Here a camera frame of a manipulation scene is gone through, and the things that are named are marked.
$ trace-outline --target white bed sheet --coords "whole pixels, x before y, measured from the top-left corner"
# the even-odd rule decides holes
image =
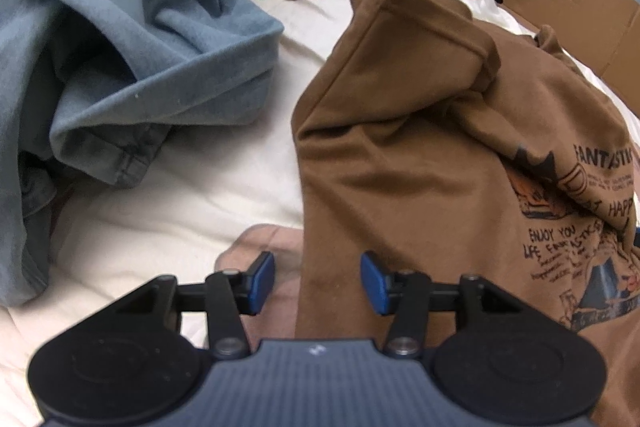
[[[184,128],[172,134],[140,186],[76,188],[52,234],[50,285],[16,309],[0,309],[0,425],[40,421],[25,371],[47,339],[161,273],[199,282],[244,230],[260,223],[302,227],[302,195],[290,116],[348,26],[349,0],[254,0],[283,21],[273,88],[260,118],[237,128]],[[527,31],[493,0],[462,0],[476,18]],[[640,121],[588,68],[640,143]],[[201,317],[183,334],[202,344]]]

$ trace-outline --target white logo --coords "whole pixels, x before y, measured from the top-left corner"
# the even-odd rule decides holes
[[[322,346],[321,344],[316,344],[315,346],[309,347],[309,353],[311,353],[314,357],[324,355],[326,352],[326,347]]]

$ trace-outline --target brown shirt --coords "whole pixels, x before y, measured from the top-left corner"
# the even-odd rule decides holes
[[[553,30],[476,22],[456,0],[353,0],[292,119],[305,237],[298,337],[381,340],[359,259],[439,282],[479,273],[603,353],[594,413],[640,421],[632,144]],[[453,333],[431,318],[428,343]]]

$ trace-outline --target black circular motor housing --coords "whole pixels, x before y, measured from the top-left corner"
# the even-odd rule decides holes
[[[173,331],[75,331],[37,351],[28,382],[45,417],[120,427],[172,409],[194,387],[199,372],[198,351]]]
[[[455,333],[433,359],[438,386],[469,412],[508,425],[554,425],[588,414],[604,389],[604,360],[554,326]]]

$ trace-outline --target light blue fabric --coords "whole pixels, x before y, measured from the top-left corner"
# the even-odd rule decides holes
[[[250,123],[282,29],[249,0],[0,0],[0,303],[47,285],[52,169],[132,187],[172,126]]]

